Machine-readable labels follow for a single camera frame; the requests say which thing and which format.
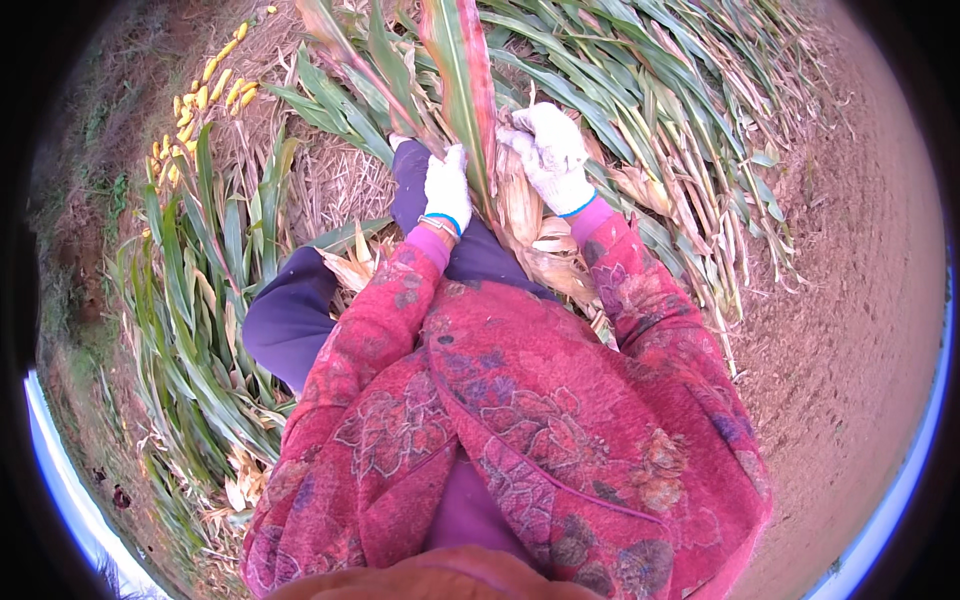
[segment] white work glove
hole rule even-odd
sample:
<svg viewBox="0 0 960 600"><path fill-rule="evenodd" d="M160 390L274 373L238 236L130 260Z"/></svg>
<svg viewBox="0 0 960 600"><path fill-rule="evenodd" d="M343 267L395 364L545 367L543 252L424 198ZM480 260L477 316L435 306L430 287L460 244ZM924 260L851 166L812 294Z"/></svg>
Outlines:
<svg viewBox="0 0 960 600"><path fill-rule="evenodd" d="M463 235L470 224L473 209L467 190L467 153L463 144L454 144L446 149L446 158L430 157L426 168L426 209L423 216L443 217L453 222L457 235Z"/></svg>
<svg viewBox="0 0 960 600"><path fill-rule="evenodd" d="M596 195L584 173L588 154L577 124L549 102L513 116L514 126L533 135L497 130L497 141L520 155L523 172L550 210L559 217L576 214Z"/></svg>

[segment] yellow corn cob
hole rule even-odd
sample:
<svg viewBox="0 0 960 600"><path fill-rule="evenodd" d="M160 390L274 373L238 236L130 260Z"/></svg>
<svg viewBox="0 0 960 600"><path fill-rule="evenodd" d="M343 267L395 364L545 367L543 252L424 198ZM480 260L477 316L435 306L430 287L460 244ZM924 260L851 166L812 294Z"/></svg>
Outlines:
<svg viewBox="0 0 960 600"><path fill-rule="evenodd" d="M232 50L233 50L234 48L237 47L237 44L238 44L238 43L240 43L240 42L238 42L236 39L232 39L232 40L230 40L229 42L227 42L227 45L224 46L224 49L221 50L221 51L220 51L220 54L217 55L217 62L220 62L221 60L225 59L225 58L227 57L227 55L228 55L230 52L232 52Z"/></svg>
<svg viewBox="0 0 960 600"><path fill-rule="evenodd" d="M230 75L233 75L233 69L227 69L220 74L220 80L217 82L217 85L213 88L213 91L210 92L210 104L220 100L220 95L224 93L224 86L227 85L227 81L230 79Z"/></svg>
<svg viewBox="0 0 960 600"><path fill-rule="evenodd" d="M203 76L204 83L209 81L210 76L213 75L213 70L217 68L218 62L220 62L220 59L210 59L206 62L206 68L204 69L204 76Z"/></svg>
<svg viewBox="0 0 960 600"><path fill-rule="evenodd" d="M209 102L209 92L210 90L206 88L206 85L197 92L197 108L200 110L206 110L206 105Z"/></svg>
<svg viewBox="0 0 960 600"><path fill-rule="evenodd" d="M243 95L243 98L240 99L240 106L245 107L250 103L250 100L253 99L253 96L256 95L256 88L251 88L247 90L247 93Z"/></svg>
<svg viewBox="0 0 960 600"><path fill-rule="evenodd" d="M243 78L237 78L237 81L233 82L233 87L230 89L230 93L227 94L227 108L237 99L237 96L240 95L240 86L243 85Z"/></svg>
<svg viewBox="0 0 960 600"><path fill-rule="evenodd" d="M181 142L185 142L190 139L190 135L193 134L193 128L197 125L196 121L190 121L190 124L180 130L180 133L177 134L177 139Z"/></svg>

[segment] hand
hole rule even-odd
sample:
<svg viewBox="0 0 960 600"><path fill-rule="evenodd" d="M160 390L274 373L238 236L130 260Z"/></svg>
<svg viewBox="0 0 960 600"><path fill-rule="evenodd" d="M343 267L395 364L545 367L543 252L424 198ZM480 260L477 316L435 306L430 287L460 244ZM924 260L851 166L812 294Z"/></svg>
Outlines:
<svg viewBox="0 0 960 600"><path fill-rule="evenodd" d="M470 224L472 207L467 190L467 153L462 144L454 144L446 149L446 158L440 160L436 156L430 157L426 169L426 183L423 192L426 194L426 209L423 214L427 217L446 219L457 230L457 235L463 235Z"/></svg>
<svg viewBox="0 0 960 600"><path fill-rule="evenodd" d="M514 112L514 125L527 130L497 130L496 139L513 148L523 171L547 206L559 217L572 217L593 200L587 182L587 149L577 125L559 108L541 102Z"/></svg>

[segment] red floral jacket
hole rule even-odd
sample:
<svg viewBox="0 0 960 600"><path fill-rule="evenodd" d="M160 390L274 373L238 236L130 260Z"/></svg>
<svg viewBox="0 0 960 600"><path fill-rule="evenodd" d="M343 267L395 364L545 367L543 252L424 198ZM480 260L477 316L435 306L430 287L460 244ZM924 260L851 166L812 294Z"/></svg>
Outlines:
<svg viewBox="0 0 960 600"><path fill-rule="evenodd" d="M401 245L334 328L244 539L263 596L420 552L457 443L555 579L723 597L771 490L700 312L619 214L584 245L621 353L559 303Z"/></svg>

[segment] silver bracelet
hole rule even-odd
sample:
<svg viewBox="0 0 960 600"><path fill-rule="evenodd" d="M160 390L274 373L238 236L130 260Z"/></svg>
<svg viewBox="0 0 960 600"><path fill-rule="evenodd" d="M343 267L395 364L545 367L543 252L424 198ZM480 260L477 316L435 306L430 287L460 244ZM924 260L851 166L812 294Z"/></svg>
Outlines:
<svg viewBox="0 0 960 600"><path fill-rule="evenodd" d="M433 227L435 227L435 228L437 228L437 229L443 229L444 231L446 231L447 233L449 233L450 235L452 235L454 240L456 240L457 242L460 241L460 236L457 235L457 232L456 232L455 230L453 230L453 228L451 228L451 227L450 227L449 225L447 225L446 223L443 223L442 221L438 221L437 219L434 219L433 217L428 217L428 216L426 216L426 215L421 215L421 216L419 216L419 217L417 218L417 223L420 223L420 222L426 223L427 225L432 225Z"/></svg>

